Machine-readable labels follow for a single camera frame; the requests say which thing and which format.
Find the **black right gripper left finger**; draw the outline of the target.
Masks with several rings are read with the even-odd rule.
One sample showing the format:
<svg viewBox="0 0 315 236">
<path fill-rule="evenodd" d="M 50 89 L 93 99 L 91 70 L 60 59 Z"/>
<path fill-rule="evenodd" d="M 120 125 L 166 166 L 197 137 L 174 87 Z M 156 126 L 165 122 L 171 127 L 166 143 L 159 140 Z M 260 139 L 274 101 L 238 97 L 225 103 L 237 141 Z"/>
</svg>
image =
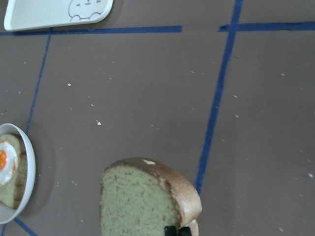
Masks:
<svg viewBox="0 0 315 236">
<path fill-rule="evenodd" d="M 175 226 L 165 226 L 164 227 L 165 236 L 176 236 L 176 227 Z"/>
</svg>

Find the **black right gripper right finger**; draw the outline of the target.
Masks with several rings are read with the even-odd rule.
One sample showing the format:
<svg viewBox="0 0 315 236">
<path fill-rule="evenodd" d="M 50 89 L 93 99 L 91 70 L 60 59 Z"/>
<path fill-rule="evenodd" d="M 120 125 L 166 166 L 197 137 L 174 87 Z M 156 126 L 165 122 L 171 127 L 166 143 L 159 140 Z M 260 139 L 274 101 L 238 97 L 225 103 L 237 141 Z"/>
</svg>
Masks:
<svg viewBox="0 0 315 236">
<path fill-rule="evenodd" d="M 179 229 L 179 236 L 191 236 L 191 229 L 190 227 L 182 227 Z"/>
</svg>

